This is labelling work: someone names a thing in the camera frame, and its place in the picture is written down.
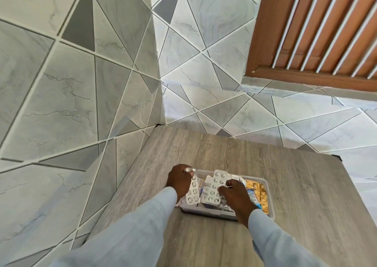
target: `forearm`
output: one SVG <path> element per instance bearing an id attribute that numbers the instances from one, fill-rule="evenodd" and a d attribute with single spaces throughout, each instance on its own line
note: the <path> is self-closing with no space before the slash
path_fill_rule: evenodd
<path id="1" fill-rule="evenodd" d="M 266 267 L 327 266 L 259 209 L 250 214 L 248 227 L 256 252 Z"/>
<path id="2" fill-rule="evenodd" d="M 163 233 L 177 202 L 164 188 L 134 212 L 121 217 L 55 266 L 155 266 L 164 244 Z"/>

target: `person's left hand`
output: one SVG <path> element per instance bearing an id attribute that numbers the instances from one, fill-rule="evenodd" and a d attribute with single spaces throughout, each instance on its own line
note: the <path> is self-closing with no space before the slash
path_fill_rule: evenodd
<path id="1" fill-rule="evenodd" d="M 192 168 L 189 165 L 179 164 L 172 168 L 168 177 L 166 186 L 172 187 L 177 192 L 177 203 L 183 198 L 189 191 L 191 178 L 194 172 L 186 172 L 186 168 Z"/>

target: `metal bar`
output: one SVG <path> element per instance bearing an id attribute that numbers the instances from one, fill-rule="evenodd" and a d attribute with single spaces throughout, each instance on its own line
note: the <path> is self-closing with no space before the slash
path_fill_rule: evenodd
<path id="1" fill-rule="evenodd" d="M 296 41 L 295 47 L 293 48 L 293 51 L 292 51 L 292 53 L 291 53 L 291 57 L 290 57 L 290 59 L 289 59 L 289 61 L 288 61 L 288 64 L 286 65 L 286 68 L 285 68 L 285 69 L 289 69 L 289 68 L 291 67 L 292 60 L 293 60 L 293 58 L 295 57 L 295 53 L 296 53 L 296 51 L 297 51 L 297 48 L 299 47 L 300 41 L 301 41 L 301 39 L 302 39 L 302 36 L 304 35 L 304 32 L 305 32 L 305 30 L 306 30 L 306 27 L 308 26 L 308 23 L 309 23 L 309 20 L 310 20 L 311 14 L 312 14 L 313 11 L 314 11 L 314 7 L 316 6 L 317 1 L 318 1 L 318 0 L 313 0 L 313 1 L 311 2 L 311 6 L 310 6 L 310 9 L 309 9 L 309 12 L 308 12 L 307 17 L 306 17 L 306 19 L 305 19 L 305 22 L 304 22 L 304 24 L 303 24 L 303 26 L 302 26 L 302 28 L 301 28 L 301 31 L 300 31 L 299 37 L 297 38 L 297 41 Z"/>
<path id="2" fill-rule="evenodd" d="M 368 75 L 368 79 L 371 79 L 372 76 L 377 72 L 377 64 L 374 66 L 374 68 L 372 69 L 372 71 L 369 73 Z"/>
<path id="3" fill-rule="evenodd" d="M 355 9 L 356 4 L 357 4 L 358 1 L 359 0 L 353 0 L 350 8 L 348 9 L 348 12 L 347 12 L 346 16 L 344 17 L 342 23 L 340 24 L 340 26 L 339 26 L 336 34 L 335 34 L 335 36 L 333 37 L 330 45 L 328 46 L 328 48 L 327 48 L 324 56 L 322 57 L 321 62 L 319 63 L 319 65 L 317 67 L 316 73 L 319 73 L 319 71 L 321 70 L 321 68 L 322 68 L 323 64 L 325 63 L 328 55 L 330 54 L 332 48 L 334 47 L 335 42 L 337 41 L 338 37 L 340 36 L 340 33 L 342 32 L 343 28 L 346 26 L 346 23 L 347 23 L 348 19 L 350 18 L 353 10 Z"/>
<path id="4" fill-rule="evenodd" d="M 344 51 L 342 57 L 338 61 L 338 64 L 336 65 L 336 67 L 332 71 L 332 75 L 334 75 L 334 74 L 336 74 L 338 72 L 338 70 L 342 66 L 344 60 L 347 58 L 348 54 L 350 53 L 350 51 L 352 50 L 353 46 L 355 45 L 355 43 L 359 39 L 360 35 L 363 33 L 365 27 L 368 25 L 370 19 L 373 17 L 373 15 L 376 12 L 376 10 L 377 10 L 377 0 L 374 2 L 373 6 L 371 7 L 371 9 L 369 10 L 368 14 L 366 15 L 363 23 L 361 24 L 361 26 L 357 30 L 356 34 L 353 36 L 351 42 L 348 44 L 348 46 L 347 46 L 346 50 Z"/>
<path id="5" fill-rule="evenodd" d="M 273 68 L 273 69 L 275 68 L 275 65 L 276 65 L 276 62 L 277 62 L 277 58 L 279 57 L 280 51 L 281 51 L 281 49 L 283 47 L 283 44 L 285 42 L 286 35 L 288 34 L 288 31 L 289 31 L 289 28 L 291 26 L 291 23 L 292 23 L 294 15 L 295 15 L 295 12 L 296 12 L 298 4 L 299 4 L 299 0 L 295 0 L 295 2 L 293 3 L 293 7 L 291 9 L 291 13 L 290 13 L 288 21 L 287 21 L 287 23 L 285 25 L 284 33 L 282 35 L 282 38 L 280 39 L 279 47 L 277 48 L 277 51 L 276 51 L 274 62 L 272 64 L 272 66 L 271 66 L 271 68 Z"/>
<path id="6" fill-rule="evenodd" d="M 359 69 L 363 66 L 363 64 L 365 63 L 365 61 L 367 60 L 367 58 L 369 57 L 369 55 L 372 53 L 372 51 L 374 50 L 374 48 L 376 47 L 376 45 L 377 45 L 377 36 L 374 38 L 374 42 L 369 47 L 369 49 L 366 51 L 365 55 L 360 60 L 359 64 L 355 68 L 355 70 L 352 72 L 351 77 L 355 77 L 355 75 L 357 74 L 357 72 L 359 71 Z"/>
<path id="7" fill-rule="evenodd" d="M 314 46 L 316 45 L 317 40 L 318 40 L 319 36 L 321 35 L 321 32 L 322 32 L 322 30 L 323 30 L 323 27 L 325 26 L 325 23 L 327 22 L 327 19 L 328 19 L 329 15 L 330 15 L 330 13 L 331 13 L 331 11 L 332 11 L 332 7 L 334 6 L 335 2 L 336 2 L 336 0 L 331 0 L 330 5 L 329 5 L 329 7 L 327 8 L 326 14 L 325 14 L 325 16 L 323 17 L 322 22 L 321 22 L 321 24 L 320 24 L 320 26 L 319 26 L 319 28 L 318 28 L 318 31 L 317 31 L 316 35 L 314 36 L 314 39 L 313 39 L 313 41 L 312 41 L 312 43 L 311 43 L 311 45 L 310 45 L 310 47 L 309 47 L 309 50 L 308 50 L 308 53 L 307 53 L 307 55 L 306 55 L 306 57 L 305 57 L 305 59 L 304 59 L 304 62 L 302 63 L 302 66 L 301 66 L 301 68 L 300 68 L 300 71 L 303 71 L 303 70 L 304 70 L 305 65 L 307 64 L 307 62 L 308 62 L 308 60 L 309 60 L 309 57 L 310 57 L 310 55 L 311 55 L 311 53 L 312 53 L 312 51 L 313 51 L 313 49 L 314 49 Z"/>

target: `hand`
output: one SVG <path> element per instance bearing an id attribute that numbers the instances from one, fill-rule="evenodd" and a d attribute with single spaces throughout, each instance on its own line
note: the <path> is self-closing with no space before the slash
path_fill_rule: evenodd
<path id="1" fill-rule="evenodd" d="M 186 172 L 186 168 L 192 168 L 189 165 L 179 164 L 172 168 L 168 177 L 166 186 L 172 187 L 177 192 L 177 203 L 183 198 L 189 191 L 191 178 L 194 172 Z"/>
<path id="2" fill-rule="evenodd" d="M 226 187 L 218 188 L 219 194 L 222 195 L 236 213 L 238 222 L 248 228 L 249 216 L 254 209 L 258 209 L 249 198 L 245 186 L 235 179 L 230 179 L 226 183 Z"/>

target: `clear plastic box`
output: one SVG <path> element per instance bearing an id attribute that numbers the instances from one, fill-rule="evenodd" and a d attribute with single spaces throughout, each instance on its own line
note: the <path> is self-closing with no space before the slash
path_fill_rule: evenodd
<path id="1" fill-rule="evenodd" d="M 207 176 L 213 176 L 214 171 L 206 171 L 206 170 L 198 170 L 197 175 L 199 178 L 205 180 Z M 275 220 L 275 211 L 274 211 L 274 206 L 272 204 L 272 198 L 271 198 L 271 193 L 270 193 L 270 188 L 268 187 L 268 183 L 265 179 L 262 178 L 256 178 L 252 176 L 243 176 L 241 175 L 245 180 L 251 180 L 255 181 L 258 183 L 262 183 L 264 187 L 266 188 L 267 192 L 267 202 L 268 202 L 268 211 L 270 212 L 268 216 L 272 219 Z M 217 210 L 217 209 L 211 209 L 211 208 L 206 208 L 203 206 L 203 204 L 198 204 L 198 205 L 188 205 L 186 203 L 186 197 L 183 197 L 180 202 L 179 206 L 182 208 L 183 212 L 187 213 L 193 213 L 196 215 L 204 215 L 206 217 L 217 217 L 217 218 L 223 218 L 223 219 L 230 219 L 230 220 L 237 220 L 236 214 L 234 212 L 227 212 L 224 210 Z"/>

